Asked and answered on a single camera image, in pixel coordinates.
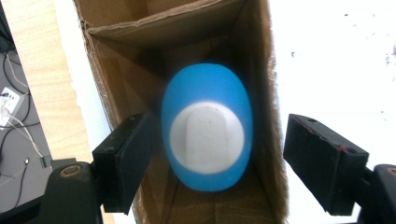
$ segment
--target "screw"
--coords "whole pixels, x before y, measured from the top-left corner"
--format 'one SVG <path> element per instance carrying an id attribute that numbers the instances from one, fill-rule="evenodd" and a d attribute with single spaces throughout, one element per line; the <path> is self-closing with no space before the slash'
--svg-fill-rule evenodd
<path id="1" fill-rule="evenodd" d="M 67 166 L 67 167 L 62 169 L 61 176 L 69 177 L 71 175 L 76 175 L 76 174 L 79 173 L 81 168 L 82 167 L 80 165 L 69 165 L 69 166 Z"/>

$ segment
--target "white surface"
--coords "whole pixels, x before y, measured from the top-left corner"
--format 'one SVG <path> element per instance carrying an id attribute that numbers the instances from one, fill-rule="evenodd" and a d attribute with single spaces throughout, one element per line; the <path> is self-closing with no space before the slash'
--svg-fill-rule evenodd
<path id="1" fill-rule="evenodd" d="M 396 164 L 396 3 L 270 0 L 282 133 L 289 113 L 317 119 L 370 153 L 368 167 Z M 287 165 L 289 223 L 331 217 Z"/>
<path id="2" fill-rule="evenodd" d="M 10 115 L 15 116 L 20 109 L 24 95 L 19 96 L 9 87 L 4 87 L 1 94 L 8 94 L 8 96 L 0 96 L 0 126 L 7 127 Z"/>
<path id="3" fill-rule="evenodd" d="M 70 69 L 77 104 L 87 129 L 90 150 L 94 150 L 110 133 L 105 111 L 96 89 L 92 70 L 85 52 L 84 39 L 79 27 L 77 10 L 72 0 L 54 1 L 64 54 Z M 114 213 L 115 223 L 135 223 L 132 208 L 130 215 Z"/>
<path id="4" fill-rule="evenodd" d="M 245 141 L 242 124 L 233 111 L 212 102 L 183 109 L 169 135 L 178 162 L 205 175 L 230 168 L 241 155 Z"/>

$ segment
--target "cable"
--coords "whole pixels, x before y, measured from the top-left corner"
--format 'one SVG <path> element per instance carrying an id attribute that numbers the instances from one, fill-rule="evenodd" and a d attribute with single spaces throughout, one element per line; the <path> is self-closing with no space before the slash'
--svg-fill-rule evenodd
<path id="1" fill-rule="evenodd" d="M 10 116 L 12 119 L 15 119 L 21 126 L 23 126 L 23 123 L 22 123 L 20 120 L 18 120 L 17 118 L 15 118 L 14 116 L 12 116 L 12 115 L 10 115 L 10 114 L 9 114 L 9 116 Z M 21 134 L 23 134 L 23 136 L 25 136 L 26 138 L 30 139 L 30 141 L 32 142 L 33 147 L 35 148 L 35 152 L 37 152 L 37 154 L 38 154 L 41 158 L 43 158 L 44 156 L 43 156 L 43 155 L 40 153 L 40 151 L 38 150 L 38 146 L 37 146 L 37 144 L 35 143 L 35 141 L 33 140 L 32 135 L 30 135 L 29 130 L 27 130 L 26 127 L 22 127 L 22 128 L 26 131 L 26 133 L 27 133 L 27 136 L 26 136 L 26 135 L 25 135 L 21 130 L 19 130 L 17 127 L 15 127 L 15 128 L 17 129 L 18 132 L 20 132 Z"/>
<path id="2" fill-rule="evenodd" d="M 26 114 L 25 114 L 25 116 L 23 117 L 23 119 L 21 120 L 21 122 L 22 123 L 24 123 L 26 120 L 27 120 L 27 118 L 29 117 L 29 114 L 30 114 L 30 104 L 31 104 L 31 95 L 30 95 L 30 91 L 28 91 L 28 93 L 25 93 L 25 95 L 27 95 L 28 97 L 29 97 L 29 99 L 28 99 L 28 102 L 27 102 L 27 111 L 26 111 Z M 33 124 L 27 124 L 27 125 L 24 125 L 24 126 L 21 126 L 19 123 L 18 124 L 14 124 L 14 126 L 15 127 L 17 127 L 17 128 L 21 128 L 21 127 L 31 127 L 31 126 L 35 126 L 35 125 L 37 125 L 37 124 L 39 124 L 40 122 L 37 122 L 37 123 L 33 123 Z M 0 126 L 0 128 L 3 128 L 3 129 L 5 129 L 5 128 L 12 128 L 12 127 L 10 127 L 10 126 Z"/>
<path id="3" fill-rule="evenodd" d="M 6 142 L 6 138 L 7 138 L 7 136 L 13 131 L 13 130 L 15 130 L 14 128 L 13 129 L 9 129 L 7 132 L 6 132 L 6 134 L 4 134 L 4 137 L 3 137 L 3 140 L 1 141 L 1 144 L 0 144 L 0 156 L 1 156 L 1 153 L 2 153 L 2 151 L 3 151 L 3 145 L 4 145 L 4 143 Z"/>
<path id="4" fill-rule="evenodd" d="M 14 49 L 14 47 L 13 47 L 14 43 L 13 43 L 13 41 L 10 40 L 2 31 L 0 31 L 0 36 L 3 37 L 3 38 L 7 41 L 7 44 L 8 44 L 7 49 L 1 49 L 2 51 L 8 51 L 8 50 L 10 50 L 10 49 Z"/>
<path id="5" fill-rule="evenodd" d="M 18 204 L 20 203 L 20 199 L 21 199 L 21 195 L 22 195 L 23 179 L 24 179 L 24 175 L 26 174 L 27 164 L 29 164 L 29 158 L 27 158 L 24 163 L 25 163 L 25 167 L 23 168 L 23 172 L 22 172 L 20 192 L 18 193 L 18 200 L 15 202 L 15 205 L 13 208 L 16 208 L 18 206 Z"/>
<path id="6" fill-rule="evenodd" d="M 8 81 L 9 85 L 11 85 L 17 92 L 19 92 L 20 94 L 25 94 L 25 92 L 21 91 L 20 89 L 18 89 L 12 82 L 11 80 L 9 80 L 9 77 L 7 75 L 7 71 L 6 71 L 6 59 L 7 56 L 6 54 L 4 55 L 4 59 L 3 59 L 3 72 L 4 72 L 4 76 L 6 77 L 6 80 Z"/>
<path id="7" fill-rule="evenodd" d="M 41 122 L 37 122 L 37 123 L 33 123 L 33 124 L 24 124 L 23 126 L 21 126 L 21 125 L 19 125 L 19 123 L 18 123 L 18 126 L 17 125 L 14 125 L 15 126 L 15 128 L 30 128 L 30 127 L 34 127 L 34 126 L 36 126 L 36 125 L 38 125 L 38 124 L 40 124 Z M 3 129 L 15 129 L 14 127 L 10 127 L 10 126 L 0 126 L 0 128 L 3 128 Z"/>
<path id="8" fill-rule="evenodd" d="M 11 175 L 5 175 L 5 174 L 2 174 L 2 173 L 0 173 L 0 175 L 5 176 L 5 177 L 8 177 L 8 178 L 12 178 Z"/>
<path id="9" fill-rule="evenodd" d="M 20 83 L 22 86 L 24 86 L 24 87 L 26 87 L 26 88 L 29 88 L 26 84 L 24 84 L 24 83 L 21 82 L 19 79 L 17 79 L 17 77 L 15 76 L 14 68 L 12 67 L 11 61 L 9 60 L 8 53 L 6 53 L 6 56 L 7 56 L 7 61 L 8 61 L 9 67 L 11 68 L 12 76 L 14 76 L 15 80 L 16 80 L 18 83 Z"/>
<path id="10" fill-rule="evenodd" d="M 11 210 L 11 209 L 16 208 L 16 207 L 18 206 L 18 204 L 20 203 L 21 196 L 22 196 L 22 189 L 23 189 L 23 180 L 24 180 L 24 178 L 25 178 L 27 166 L 28 166 L 29 163 L 30 163 L 29 158 L 26 158 L 26 160 L 24 161 L 24 167 L 23 167 L 22 169 L 20 169 L 14 176 L 10 177 L 10 178 L 9 178 L 8 180 L 6 180 L 4 183 L 0 184 L 0 187 L 2 187 L 2 186 L 5 185 L 6 183 L 8 183 L 11 179 L 14 179 L 17 175 L 19 175 L 20 173 L 22 173 L 22 176 L 21 176 L 21 183 L 20 183 L 20 191 L 19 191 L 19 193 L 18 193 L 17 201 L 15 202 L 15 204 L 14 204 L 14 206 L 13 206 L 12 208 L 8 209 L 8 211 Z"/>
<path id="11" fill-rule="evenodd" d="M 21 63 L 15 62 L 15 61 L 14 61 L 14 60 L 12 60 L 12 59 L 10 59 L 10 61 L 11 61 L 12 63 L 15 63 L 15 64 L 19 65 L 19 66 L 22 66 L 22 64 L 21 64 Z"/>

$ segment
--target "black wire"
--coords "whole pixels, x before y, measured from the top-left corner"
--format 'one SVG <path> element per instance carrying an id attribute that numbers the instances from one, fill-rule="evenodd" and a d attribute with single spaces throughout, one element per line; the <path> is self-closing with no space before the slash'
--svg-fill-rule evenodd
<path id="1" fill-rule="evenodd" d="M 33 123 L 33 124 L 25 124 L 25 125 L 23 125 L 23 126 L 21 126 L 21 125 L 19 125 L 19 126 L 17 126 L 17 125 L 14 125 L 15 126 L 15 128 L 30 128 L 30 127 L 33 127 L 33 126 L 36 126 L 36 125 L 38 125 L 38 124 L 40 124 L 41 122 L 37 122 L 37 123 Z M 15 129 L 14 127 L 9 127 L 9 126 L 0 126 L 0 128 L 4 128 L 4 129 Z"/>
<path id="2" fill-rule="evenodd" d="M 0 36 L 3 37 L 5 40 L 7 40 L 8 42 L 11 42 L 11 40 L 8 38 L 8 36 L 6 36 L 3 31 L 0 30 Z"/>
<path id="3" fill-rule="evenodd" d="M 31 107 L 31 103 L 32 103 L 32 95 L 31 95 L 29 89 L 28 89 L 27 96 L 28 96 L 27 111 L 26 111 L 25 116 L 24 116 L 23 119 L 21 120 L 21 123 L 24 123 L 24 122 L 27 120 L 27 118 L 29 117 L 29 114 L 30 114 L 30 107 Z M 37 125 L 37 124 L 39 124 L 39 123 L 40 123 L 40 122 L 37 122 L 37 123 L 34 123 L 34 124 L 28 124 L 28 125 L 24 125 L 24 126 L 20 125 L 19 123 L 17 123 L 17 124 L 12 124 L 12 125 L 14 125 L 16 128 L 23 128 L 23 127 L 35 126 L 35 125 Z M 12 127 L 12 126 L 0 126 L 0 128 L 14 128 L 14 127 Z"/>
<path id="4" fill-rule="evenodd" d="M 9 129 L 9 130 L 6 132 L 6 134 L 3 136 L 3 139 L 2 139 L 1 144 L 0 144 L 0 154 L 1 154 L 2 151 L 3 151 L 3 145 L 4 145 L 4 143 L 6 142 L 7 136 L 8 136 L 13 130 L 15 130 L 15 128 Z"/>
<path id="5" fill-rule="evenodd" d="M 17 65 L 19 65 L 19 66 L 22 66 L 22 64 L 21 63 L 18 63 L 18 62 L 15 62 L 14 60 L 12 60 L 12 59 L 9 59 L 12 63 L 15 63 L 15 64 L 17 64 Z"/>
<path id="6" fill-rule="evenodd" d="M 26 112 L 26 115 L 25 115 L 25 117 L 21 120 L 21 123 L 24 123 L 25 121 L 26 121 L 26 119 L 29 117 L 29 114 L 30 114 L 30 106 L 31 106 L 31 101 L 32 101 L 32 93 L 30 93 L 30 89 L 28 88 L 27 89 L 27 93 L 24 93 L 24 92 L 22 92 L 21 90 L 19 90 L 17 87 L 15 87 L 15 85 L 13 85 L 12 84 L 12 82 L 11 82 L 11 80 L 9 80 L 9 78 L 8 78 L 8 75 L 7 75 L 7 72 L 6 72 L 6 55 L 4 56 L 4 59 L 3 59 L 3 72 L 4 72 L 4 75 L 5 75 L 5 77 L 6 77 L 6 79 L 7 79 L 7 81 L 8 81 L 8 83 L 16 90 L 16 91 L 18 91 L 20 94 L 26 94 L 27 96 L 28 96 L 28 102 L 27 102 L 27 112 Z M 14 126 L 16 126 L 16 127 L 23 127 L 23 126 L 21 126 L 19 123 L 18 124 L 15 124 Z M 2 127 L 2 126 L 0 126 L 1 128 L 12 128 L 12 127 L 9 127 L 9 126 L 4 126 L 4 127 Z"/>
<path id="7" fill-rule="evenodd" d="M 11 208 L 11 209 L 16 208 L 16 207 L 18 206 L 18 204 L 20 203 L 21 195 L 22 195 L 22 188 L 23 188 L 23 179 L 24 179 L 24 175 L 26 174 L 27 164 L 29 164 L 29 162 L 26 162 L 26 163 L 25 163 L 25 167 L 24 167 L 24 169 L 23 169 L 22 178 L 21 178 L 21 184 L 20 184 L 20 192 L 19 192 L 19 194 L 18 194 L 18 200 L 15 202 L 14 207 Z"/>
<path id="8" fill-rule="evenodd" d="M 20 55 L 18 54 L 17 49 L 12 49 L 12 51 L 14 51 L 16 55 L 20 56 Z"/>

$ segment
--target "white cable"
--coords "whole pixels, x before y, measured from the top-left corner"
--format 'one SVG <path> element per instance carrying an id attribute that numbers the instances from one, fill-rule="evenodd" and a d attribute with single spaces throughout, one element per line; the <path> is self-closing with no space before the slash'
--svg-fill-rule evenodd
<path id="1" fill-rule="evenodd" d="M 8 54 L 6 54 L 6 57 L 7 57 L 7 61 L 8 61 L 9 67 L 11 68 L 12 76 L 14 76 L 15 80 L 16 80 L 18 83 L 20 83 L 22 86 L 24 86 L 24 87 L 26 87 L 26 88 L 29 88 L 26 84 L 24 84 L 24 83 L 21 82 L 19 79 L 17 79 L 17 77 L 15 76 L 14 68 L 12 68 L 11 61 L 9 60 Z"/>
<path id="2" fill-rule="evenodd" d="M 35 148 L 35 151 L 37 152 L 37 154 L 38 154 L 41 158 L 43 158 L 44 156 L 43 156 L 43 155 L 40 153 L 40 151 L 38 150 L 38 146 L 37 146 L 37 144 L 35 143 L 35 141 L 33 140 L 32 135 L 30 135 L 29 130 L 27 130 L 27 128 L 24 127 L 23 123 L 22 123 L 20 120 L 18 120 L 17 118 L 15 118 L 15 117 L 12 116 L 12 115 L 9 115 L 9 116 L 10 116 L 12 119 L 15 119 L 15 120 L 22 126 L 22 128 L 26 131 L 27 135 L 24 134 L 19 128 L 15 127 L 11 122 L 8 122 L 8 124 L 11 125 L 12 127 L 16 128 L 16 129 L 18 130 L 18 132 L 20 132 L 21 134 L 23 134 L 23 136 L 25 136 L 27 139 L 29 139 L 29 140 L 32 142 L 32 145 L 33 145 L 33 147 Z"/>

